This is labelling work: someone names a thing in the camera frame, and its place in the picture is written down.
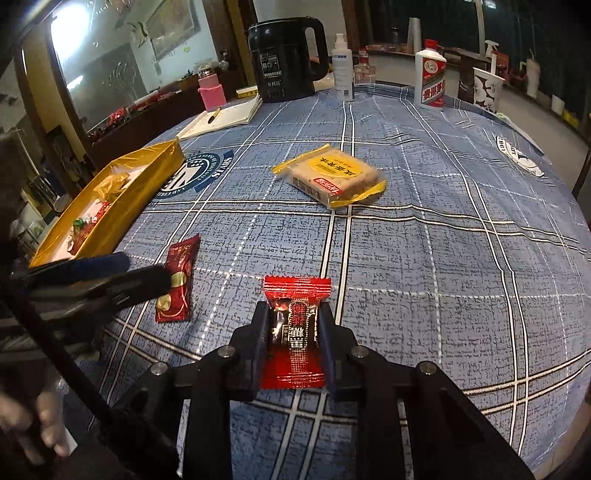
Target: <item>red and white bottle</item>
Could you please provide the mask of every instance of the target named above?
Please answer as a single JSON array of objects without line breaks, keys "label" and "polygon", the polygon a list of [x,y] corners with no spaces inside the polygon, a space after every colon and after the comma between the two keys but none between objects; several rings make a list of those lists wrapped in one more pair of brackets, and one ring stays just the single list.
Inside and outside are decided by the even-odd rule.
[{"label": "red and white bottle", "polygon": [[447,60],[437,52],[437,40],[425,40],[425,49],[414,55],[414,104],[441,108],[445,95]]}]

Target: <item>candy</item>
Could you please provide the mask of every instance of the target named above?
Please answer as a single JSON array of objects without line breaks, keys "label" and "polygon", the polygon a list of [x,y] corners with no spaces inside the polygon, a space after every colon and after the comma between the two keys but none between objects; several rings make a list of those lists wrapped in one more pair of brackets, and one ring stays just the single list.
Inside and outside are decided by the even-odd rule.
[{"label": "candy", "polygon": [[157,322],[180,322],[190,316],[191,271],[199,250],[199,235],[170,246],[165,267],[170,272],[170,292],[156,300]]},{"label": "candy", "polygon": [[102,202],[99,210],[95,215],[85,218],[77,218],[72,222],[72,232],[68,237],[68,252],[72,255],[76,255],[78,250],[84,245],[84,242],[92,232],[93,228],[103,217],[106,211],[109,209],[111,204],[109,202]]},{"label": "candy", "polygon": [[261,388],[324,386],[317,312],[330,279],[267,276],[263,291],[272,313]]}]

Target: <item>snack package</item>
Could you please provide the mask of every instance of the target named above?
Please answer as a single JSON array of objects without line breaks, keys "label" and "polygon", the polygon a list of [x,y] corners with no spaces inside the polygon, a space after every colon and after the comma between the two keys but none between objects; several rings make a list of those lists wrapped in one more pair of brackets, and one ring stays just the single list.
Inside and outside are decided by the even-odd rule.
[{"label": "snack package", "polygon": [[67,250],[68,253],[76,255],[78,250],[82,247],[92,229],[103,217],[111,204],[109,202],[102,202],[99,210],[90,217],[80,217],[72,222],[72,232],[68,237]]},{"label": "snack package", "polygon": [[326,144],[271,169],[328,208],[366,199],[386,189],[381,172]]},{"label": "snack package", "polygon": [[170,292],[156,300],[157,322],[180,322],[189,319],[191,271],[200,240],[199,235],[195,235],[184,242],[170,245],[164,266],[170,272],[171,288]]},{"label": "snack package", "polygon": [[95,187],[96,197],[101,202],[113,203],[123,191],[123,187],[129,180],[129,173],[117,173],[109,175]]},{"label": "snack package", "polygon": [[261,388],[324,386],[317,312],[330,279],[266,276],[263,291],[272,314]]}]

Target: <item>blue plaid tablecloth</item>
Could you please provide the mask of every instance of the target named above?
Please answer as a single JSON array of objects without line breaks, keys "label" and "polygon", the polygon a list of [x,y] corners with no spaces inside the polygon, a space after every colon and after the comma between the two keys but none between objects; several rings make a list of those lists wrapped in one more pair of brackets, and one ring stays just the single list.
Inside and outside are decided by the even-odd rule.
[{"label": "blue plaid tablecloth", "polygon": [[[199,233],[191,321],[156,324],[153,301],[121,312],[100,361],[80,362],[111,404],[152,362],[185,364],[227,343],[263,299],[265,275],[326,275],[336,320],[359,343],[401,364],[438,363],[531,469],[551,455],[589,385],[591,235],[523,136],[457,99],[417,110],[412,93],[365,86],[352,103],[329,90],[264,104],[249,125],[181,143],[188,160],[214,154],[227,168],[153,200],[117,250],[145,267]],[[380,168],[386,192],[331,212],[271,173],[326,143]],[[90,414],[72,393],[65,413],[81,437]],[[324,390],[232,404],[235,478],[353,478],[355,416]]]}]

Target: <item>person's hand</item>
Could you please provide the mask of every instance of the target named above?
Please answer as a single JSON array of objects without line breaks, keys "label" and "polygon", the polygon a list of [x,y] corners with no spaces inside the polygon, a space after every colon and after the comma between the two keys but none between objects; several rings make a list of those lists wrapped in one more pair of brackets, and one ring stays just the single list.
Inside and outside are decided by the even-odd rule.
[{"label": "person's hand", "polygon": [[[35,401],[35,410],[41,422],[41,439],[59,456],[70,454],[66,439],[66,427],[61,414],[61,401],[53,391],[42,392]],[[34,465],[44,462],[31,439],[24,432],[31,426],[33,414],[13,398],[0,391],[0,427],[14,432],[27,458]]]}]

